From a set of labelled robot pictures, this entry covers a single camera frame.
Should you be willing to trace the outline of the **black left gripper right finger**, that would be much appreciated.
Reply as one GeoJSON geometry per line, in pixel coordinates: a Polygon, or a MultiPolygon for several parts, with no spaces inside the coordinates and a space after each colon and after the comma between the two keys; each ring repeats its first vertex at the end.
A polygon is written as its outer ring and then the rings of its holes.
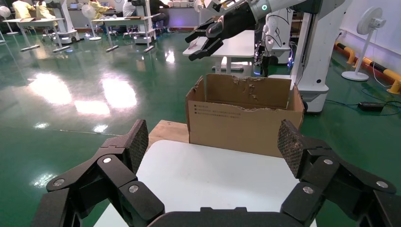
{"type": "Polygon", "coordinates": [[[343,160],[325,141],[304,136],[289,120],[279,127],[278,149],[299,181],[280,212],[306,227],[325,201],[358,227],[398,227],[401,198],[389,181],[343,160]]]}

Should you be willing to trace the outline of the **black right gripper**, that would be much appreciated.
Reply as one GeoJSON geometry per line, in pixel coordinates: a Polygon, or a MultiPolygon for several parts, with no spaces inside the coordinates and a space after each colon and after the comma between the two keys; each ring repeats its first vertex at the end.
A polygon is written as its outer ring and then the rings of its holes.
{"type": "Polygon", "coordinates": [[[185,38],[186,43],[203,41],[201,47],[189,55],[189,60],[194,61],[204,57],[210,57],[224,43],[224,39],[231,38],[244,30],[256,25],[252,7],[249,2],[231,8],[218,20],[210,18],[205,23],[194,28],[185,38]]]}

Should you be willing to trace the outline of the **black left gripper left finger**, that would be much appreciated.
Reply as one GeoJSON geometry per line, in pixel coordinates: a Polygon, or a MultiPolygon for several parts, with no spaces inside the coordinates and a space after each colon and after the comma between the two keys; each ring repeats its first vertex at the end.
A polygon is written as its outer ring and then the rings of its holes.
{"type": "Polygon", "coordinates": [[[150,225],[165,207],[137,177],[147,148],[146,121],[137,120],[127,134],[107,139],[89,160],[51,179],[31,225],[80,227],[105,200],[128,226],[150,225]]]}

